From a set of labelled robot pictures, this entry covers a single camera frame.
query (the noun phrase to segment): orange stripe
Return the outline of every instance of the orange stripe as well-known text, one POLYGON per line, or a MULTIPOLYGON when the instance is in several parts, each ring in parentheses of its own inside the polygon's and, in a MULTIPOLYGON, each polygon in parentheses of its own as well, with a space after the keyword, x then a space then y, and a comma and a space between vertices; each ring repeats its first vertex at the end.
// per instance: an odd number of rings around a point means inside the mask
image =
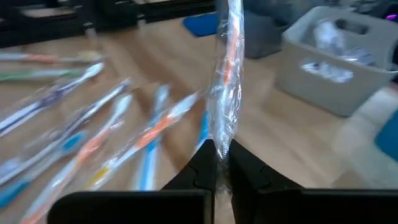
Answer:
POLYGON ((227 62, 225 66, 225 75, 224 75, 224 85, 228 84, 229 76, 231 75, 232 65, 231 62, 235 61, 236 56, 236 43, 238 41, 239 31, 236 27, 234 27, 234 35, 232 38, 232 43, 229 48, 229 55, 226 56, 227 62))
POLYGON ((110 131, 110 128, 103 131, 99 136, 97 136, 97 138, 94 138, 94 139, 88 141, 80 149, 79 154, 77 155, 79 163, 82 163, 93 151, 95 151, 97 148, 99 148, 102 145, 102 143, 105 141, 105 138, 107 137, 109 131, 110 131))
POLYGON ((55 63, 60 61, 58 57, 53 55, 28 55, 25 57, 25 60, 46 63, 55 63))
POLYGON ((171 125, 174 122, 174 119, 169 119, 167 115, 165 115, 151 130, 146 132, 134 145, 139 149, 145 147, 148 143, 153 141, 165 128, 171 125))

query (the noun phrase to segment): white toothbrush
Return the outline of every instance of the white toothbrush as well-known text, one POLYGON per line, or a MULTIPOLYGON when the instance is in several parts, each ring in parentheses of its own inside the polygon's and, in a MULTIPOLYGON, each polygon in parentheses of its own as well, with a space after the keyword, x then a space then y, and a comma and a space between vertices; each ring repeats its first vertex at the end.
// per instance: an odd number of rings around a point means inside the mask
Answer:
POLYGON ((112 126, 128 109, 132 96, 127 95, 118 98, 113 104, 113 114, 108 122, 100 129, 98 134, 91 138, 75 156, 43 189, 42 193, 35 199, 24 217, 21 224, 37 223, 50 209, 65 186, 74 178, 87 157, 96 149, 101 147, 104 140, 111 132, 112 126))

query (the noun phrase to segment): basket handle hole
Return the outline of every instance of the basket handle hole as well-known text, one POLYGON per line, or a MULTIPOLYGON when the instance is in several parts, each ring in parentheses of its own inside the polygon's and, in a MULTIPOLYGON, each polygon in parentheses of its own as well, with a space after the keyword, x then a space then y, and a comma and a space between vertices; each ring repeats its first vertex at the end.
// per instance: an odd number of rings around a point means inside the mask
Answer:
POLYGON ((311 75, 336 84, 348 83, 354 77, 353 72, 350 70, 312 58, 304 59, 300 64, 300 68, 311 75))
POLYGON ((347 21, 345 19, 338 19, 335 21, 335 24, 337 28, 341 30, 349 31, 358 35, 365 35, 369 32, 369 26, 347 21))

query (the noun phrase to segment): table surface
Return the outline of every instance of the table surface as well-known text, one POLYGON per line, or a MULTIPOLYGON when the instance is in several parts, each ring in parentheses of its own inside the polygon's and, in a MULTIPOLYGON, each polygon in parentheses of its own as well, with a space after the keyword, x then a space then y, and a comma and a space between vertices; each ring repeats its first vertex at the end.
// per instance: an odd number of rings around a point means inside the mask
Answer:
MULTIPOLYGON (((101 34, 99 40, 107 56, 105 70, 74 91, 60 106, 29 121, 24 125, 26 128, 1 138, 2 146, 23 146, 26 142, 19 141, 21 138, 31 138, 32 133, 48 130, 65 119, 71 111, 95 101, 115 84, 131 77, 132 93, 137 100, 133 101, 126 115, 125 123, 128 125, 117 131, 110 138, 111 143, 105 147, 115 150, 120 142, 128 139, 149 119, 153 95, 159 86, 157 83, 171 84, 169 104, 209 84, 215 37, 193 37, 182 27, 182 19, 140 24, 139 29, 101 34)), ((86 37, 72 37, 3 50, 73 55, 88 46, 86 37)), ((276 89, 274 79, 278 67, 283 63, 280 54, 259 60, 245 59, 243 103, 235 138, 275 170, 304 187, 398 187, 398 164, 373 143, 375 135, 398 107, 397 88, 391 84, 381 89, 354 115, 340 118, 276 89)), ((1 68, 21 66, 27 65, 2 63, 1 68)), ((7 108, 46 85, 48 83, 0 83, 2 107, 7 108)), ((157 188, 167 183, 191 158, 203 109, 204 102, 188 114, 185 121, 166 132, 162 141, 157 188)), ((108 112, 96 116, 93 124, 87 127, 91 133, 98 129, 107 116, 108 112)), ((18 153, 19 150, 3 149, 2 160, 18 153)), ((121 171, 115 177, 118 180, 106 189, 128 189, 125 175, 135 175, 131 170, 138 166, 142 160, 140 158, 142 155, 128 165, 128 171, 121 171)), ((33 183, 31 190, 0 211, 0 223, 21 216, 46 181, 66 162, 55 165, 33 183)))

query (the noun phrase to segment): blue cloth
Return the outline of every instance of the blue cloth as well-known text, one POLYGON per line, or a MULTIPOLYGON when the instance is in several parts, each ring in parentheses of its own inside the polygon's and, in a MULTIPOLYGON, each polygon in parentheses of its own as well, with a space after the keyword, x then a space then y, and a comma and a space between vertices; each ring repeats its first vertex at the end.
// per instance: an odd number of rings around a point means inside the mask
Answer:
POLYGON ((216 13, 186 17, 182 24, 196 37, 217 33, 218 16, 216 13))
POLYGON ((381 151, 398 161, 398 111, 381 129, 375 143, 381 151))

